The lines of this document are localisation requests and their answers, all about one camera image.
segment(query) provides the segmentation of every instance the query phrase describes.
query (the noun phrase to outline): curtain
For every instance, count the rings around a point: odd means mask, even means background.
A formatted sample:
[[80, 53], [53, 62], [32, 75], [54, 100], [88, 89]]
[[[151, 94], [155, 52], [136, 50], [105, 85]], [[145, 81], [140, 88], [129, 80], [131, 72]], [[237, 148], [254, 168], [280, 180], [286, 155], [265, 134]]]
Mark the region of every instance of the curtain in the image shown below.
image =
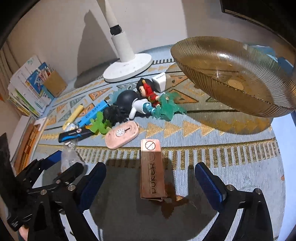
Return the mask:
[[[11, 76], [19, 69], [18, 64], [16, 63], [8, 44], [5, 42], [2, 49], [0, 50], [0, 95], [1, 98], [6, 104], [8, 98], [8, 85], [10, 83]], [[20, 112], [13, 108], [18, 115], [21, 115]]]

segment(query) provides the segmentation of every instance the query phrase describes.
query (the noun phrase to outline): red outfit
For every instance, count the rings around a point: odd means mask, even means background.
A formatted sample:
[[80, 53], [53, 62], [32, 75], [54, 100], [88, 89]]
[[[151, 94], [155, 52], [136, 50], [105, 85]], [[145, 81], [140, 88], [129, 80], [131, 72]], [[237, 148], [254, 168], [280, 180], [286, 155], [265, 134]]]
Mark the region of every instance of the red outfit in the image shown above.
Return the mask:
[[146, 83], [143, 83], [143, 87], [144, 87], [144, 90], [146, 93], [146, 98], [148, 98], [148, 100], [151, 102], [152, 106], [155, 107], [156, 105], [158, 105], [159, 102], [155, 99], [158, 95], [156, 95], [153, 92], [151, 86]]

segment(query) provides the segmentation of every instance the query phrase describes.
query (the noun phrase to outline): white lamp base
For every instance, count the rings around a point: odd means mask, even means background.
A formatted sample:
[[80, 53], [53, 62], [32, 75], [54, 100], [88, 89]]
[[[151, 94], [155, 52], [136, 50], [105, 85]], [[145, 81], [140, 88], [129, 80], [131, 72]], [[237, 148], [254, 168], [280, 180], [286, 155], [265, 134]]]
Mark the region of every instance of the white lamp base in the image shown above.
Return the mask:
[[135, 58], [128, 62], [117, 61], [111, 64], [103, 73], [107, 82], [119, 82], [127, 80], [144, 70], [152, 64], [152, 57], [147, 53], [135, 54]]

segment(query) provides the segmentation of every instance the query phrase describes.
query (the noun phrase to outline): stack of books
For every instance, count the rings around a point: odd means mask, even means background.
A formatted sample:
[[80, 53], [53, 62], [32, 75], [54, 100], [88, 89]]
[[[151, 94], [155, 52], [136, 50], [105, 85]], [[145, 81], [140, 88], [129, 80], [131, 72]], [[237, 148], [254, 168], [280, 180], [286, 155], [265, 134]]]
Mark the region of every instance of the stack of books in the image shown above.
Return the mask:
[[43, 85], [51, 72], [46, 63], [40, 63], [37, 56], [31, 57], [10, 79], [9, 102], [25, 116], [35, 119], [42, 116], [54, 99]]
[[32, 161], [37, 143], [47, 125], [48, 118], [34, 120], [22, 116], [9, 143], [10, 163], [15, 175]]

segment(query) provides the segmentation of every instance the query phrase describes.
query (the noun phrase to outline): no-smoking symbol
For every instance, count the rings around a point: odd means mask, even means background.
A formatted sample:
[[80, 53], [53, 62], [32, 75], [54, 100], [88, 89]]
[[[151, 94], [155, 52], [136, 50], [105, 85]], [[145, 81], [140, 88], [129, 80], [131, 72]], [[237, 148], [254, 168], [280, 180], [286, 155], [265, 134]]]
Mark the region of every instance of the no-smoking symbol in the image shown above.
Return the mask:
[[155, 149], [155, 143], [153, 141], [147, 141], [145, 144], [145, 147], [147, 150], [154, 150]]

